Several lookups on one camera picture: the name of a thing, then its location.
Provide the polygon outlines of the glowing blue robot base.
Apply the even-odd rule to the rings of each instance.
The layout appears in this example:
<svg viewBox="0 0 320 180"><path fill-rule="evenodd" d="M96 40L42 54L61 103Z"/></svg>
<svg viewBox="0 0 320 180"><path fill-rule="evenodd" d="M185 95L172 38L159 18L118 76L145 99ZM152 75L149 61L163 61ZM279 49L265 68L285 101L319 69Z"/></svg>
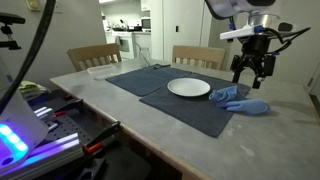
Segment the glowing blue robot base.
<svg viewBox="0 0 320 180"><path fill-rule="evenodd" d="M0 173L23 163L47 134L47 125L16 90L0 114Z"/></svg>

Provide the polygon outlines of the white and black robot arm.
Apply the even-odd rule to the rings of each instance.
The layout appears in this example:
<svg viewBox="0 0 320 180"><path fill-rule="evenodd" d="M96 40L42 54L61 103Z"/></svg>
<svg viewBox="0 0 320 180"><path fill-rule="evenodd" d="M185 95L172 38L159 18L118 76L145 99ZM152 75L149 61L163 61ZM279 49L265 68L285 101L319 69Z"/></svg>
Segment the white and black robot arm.
<svg viewBox="0 0 320 180"><path fill-rule="evenodd" d="M229 31L221 33L221 40L231 41L238 39L242 44L242 55L233 57L230 69L233 71L233 83L237 83L240 74L250 68L255 78L252 84L254 89L259 89L267 76L273 74L276 58L268 54L271 35L277 31L268 27L264 20L271 21L277 16L264 14L263 11L274 4L275 0L204 0L211 15L218 19L230 21ZM239 13L249 14L246 24L237 29L233 16Z"/></svg>

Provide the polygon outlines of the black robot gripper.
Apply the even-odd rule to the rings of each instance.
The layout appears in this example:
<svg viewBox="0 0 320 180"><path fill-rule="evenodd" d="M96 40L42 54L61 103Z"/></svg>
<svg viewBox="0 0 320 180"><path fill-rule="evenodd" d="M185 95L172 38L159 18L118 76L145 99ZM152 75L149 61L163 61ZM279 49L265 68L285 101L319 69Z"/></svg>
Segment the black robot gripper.
<svg viewBox="0 0 320 180"><path fill-rule="evenodd" d="M254 89L260 88L260 77L273 75L276 57L268 55L269 45L267 35L251 36L242 45L242 55L235 55L230 67L233 71L233 83L238 83L240 74L246 67L251 68L256 76L252 84Z"/></svg>

